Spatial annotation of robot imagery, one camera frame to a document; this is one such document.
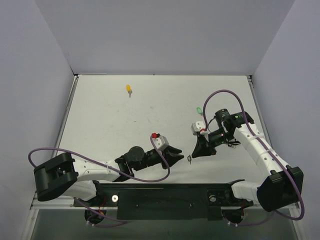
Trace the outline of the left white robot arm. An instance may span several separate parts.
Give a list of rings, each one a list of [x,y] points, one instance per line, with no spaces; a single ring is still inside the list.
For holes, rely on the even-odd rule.
[[[159,143],[149,151],[134,146],[110,161],[89,160],[88,157],[65,149],[60,152],[34,167],[37,199],[40,202],[70,196],[97,206],[103,200],[100,181],[120,183],[134,180],[135,172],[157,164],[170,171],[174,164],[184,158],[180,149],[167,144],[161,146]]]

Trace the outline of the dark blue tagged key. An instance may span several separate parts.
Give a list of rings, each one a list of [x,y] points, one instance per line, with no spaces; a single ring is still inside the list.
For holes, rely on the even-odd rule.
[[[190,165],[192,164],[192,156],[191,155],[187,156],[187,161],[189,162]]]

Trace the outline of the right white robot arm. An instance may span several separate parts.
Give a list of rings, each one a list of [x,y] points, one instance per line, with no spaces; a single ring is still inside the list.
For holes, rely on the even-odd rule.
[[[213,156],[218,146],[236,140],[253,159],[264,178],[262,183],[233,181],[231,187],[223,192],[226,203],[234,205],[240,199],[253,201],[265,211],[272,212],[299,201],[304,178],[302,170],[291,167],[272,149],[247,112],[230,114],[224,108],[215,113],[214,119],[218,129],[213,132],[206,130],[203,121],[191,125],[191,131],[197,137],[191,157]]]

